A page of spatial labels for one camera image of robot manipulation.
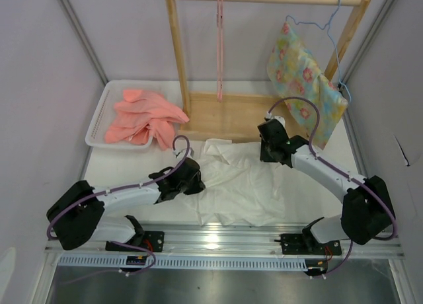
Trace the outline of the white skirt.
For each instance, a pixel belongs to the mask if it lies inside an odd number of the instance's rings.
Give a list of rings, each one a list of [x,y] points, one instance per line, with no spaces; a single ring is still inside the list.
[[[245,222],[258,227],[286,215],[274,180],[277,166],[260,160],[259,142],[208,139],[196,161],[205,189],[181,201],[196,212],[200,225],[215,219],[222,225]]]

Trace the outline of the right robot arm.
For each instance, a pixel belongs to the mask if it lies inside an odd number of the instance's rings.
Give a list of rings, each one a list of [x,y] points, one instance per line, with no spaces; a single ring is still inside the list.
[[[379,239],[396,220],[386,183],[378,176],[366,178],[330,162],[300,135],[289,137],[282,121],[267,119],[258,125],[260,160],[300,171],[331,192],[342,204],[340,215],[316,219],[303,230],[301,244],[317,253],[335,240],[364,245]]]

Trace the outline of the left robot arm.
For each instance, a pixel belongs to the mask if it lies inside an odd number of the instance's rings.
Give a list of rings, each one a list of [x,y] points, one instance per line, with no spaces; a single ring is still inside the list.
[[[153,238],[133,215],[111,213],[139,206],[153,206],[205,190],[200,165],[191,158],[151,173],[139,184],[97,190],[86,180],[76,182],[47,211],[48,238],[64,250],[74,250],[89,241],[102,241],[107,251],[155,251]]]

